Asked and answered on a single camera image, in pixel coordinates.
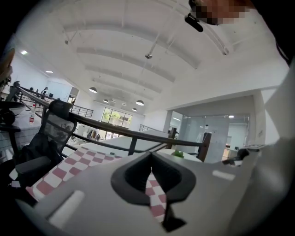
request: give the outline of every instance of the office chair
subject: office chair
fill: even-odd
[[[31,186],[63,160],[61,152],[76,129],[69,113],[73,105],[55,100],[49,105],[39,132],[12,160],[21,187]]]

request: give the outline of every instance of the ceiling beam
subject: ceiling beam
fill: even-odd
[[[112,87],[112,88],[120,89],[120,90],[125,91],[127,93],[137,95],[137,96],[140,96],[140,97],[143,97],[145,99],[153,101],[153,98],[151,98],[149,96],[146,96],[145,94],[142,94],[142,93],[135,93],[135,90],[133,90],[133,89],[125,88],[123,86],[120,86],[120,85],[117,85],[117,84],[114,84],[114,83],[111,83],[111,82],[108,82],[108,81],[104,81],[104,80],[99,79],[99,78],[93,78],[93,81],[95,81],[97,83],[104,84],[104,85]]]
[[[146,89],[154,91],[158,94],[160,94],[162,92],[162,90],[160,88],[158,88],[150,83],[143,82],[142,80],[138,80],[137,78],[134,78],[134,77],[131,77],[128,75],[124,75],[121,72],[117,72],[117,71],[113,71],[113,70],[109,70],[109,69],[105,69],[105,68],[100,68],[98,66],[93,66],[93,65],[86,65],[85,69],[88,71],[94,71],[94,72],[98,72],[100,74],[105,74],[105,75],[113,76],[116,78],[124,79],[126,81],[131,82],[131,83],[138,84]]]
[[[117,60],[121,60],[121,61],[125,61],[128,63],[134,64],[134,65],[137,65],[139,67],[144,66],[144,61],[142,61],[142,60],[128,56],[126,54],[124,56],[122,56],[121,53],[117,53],[117,52],[113,52],[113,51],[109,51],[109,50],[105,50],[105,49],[95,49],[92,47],[78,47],[77,53],[110,57],[110,58],[114,58]],[[157,74],[158,76],[165,78],[166,80],[168,80],[172,83],[175,81],[175,77],[173,75],[171,75],[170,73],[166,72],[165,70],[163,70],[157,66],[151,66],[149,63],[146,63],[145,69]]]
[[[68,24],[63,25],[65,32],[73,32],[77,30],[108,30],[108,31],[115,31],[115,32],[121,32],[128,35],[134,35],[136,37],[145,39],[150,42],[154,42],[157,34],[155,32],[151,32],[148,29],[144,29],[139,26],[129,26],[126,23],[124,23],[124,27],[122,27],[121,24],[114,23],[114,22],[89,22],[86,21],[86,24],[84,23],[77,23],[77,24]],[[176,44],[173,44],[171,47],[169,47],[169,44],[167,43],[167,39],[163,37],[159,37],[157,40],[157,45],[160,47],[163,47],[164,49],[169,48],[169,51],[178,57],[180,57],[182,60],[184,60],[186,63],[188,63],[190,66],[192,66],[194,69],[196,69],[200,63],[199,60],[197,60],[194,56],[188,55],[185,53],[180,47],[178,47]]]

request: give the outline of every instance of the green plant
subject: green plant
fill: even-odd
[[[175,150],[175,152],[173,152],[171,155],[176,156],[176,157],[180,157],[180,158],[184,158],[183,152],[179,152],[177,150]]]

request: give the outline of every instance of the window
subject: window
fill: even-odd
[[[116,110],[112,110],[109,108],[105,108],[102,115],[102,122],[122,126],[124,128],[129,129],[131,123],[132,116],[123,112],[118,112]]]

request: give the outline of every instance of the white table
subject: white table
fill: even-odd
[[[159,150],[157,151],[158,153],[166,153],[166,154],[169,154],[171,155],[173,152],[175,152],[174,149],[162,149],[162,150]],[[186,159],[186,160],[193,160],[193,161],[198,161],[198,162],[201,162],[201,160],[199,160],[198,158],[190,155],[190,154],[187,154],[187,153],[183,153],[183,158]]]
[[[15,117],[15,122],[12,124],[20,128],[20,132],[15,132],[15,141],[17,147],[21,149],[26,144],[29,144],[41,127],[41,119],[37,116],[34,122],[30,124],[29,111],[23,111]],[[11,159],[13,149],[10,142],[9,134],[6,131],[0,130],[0,162]]]

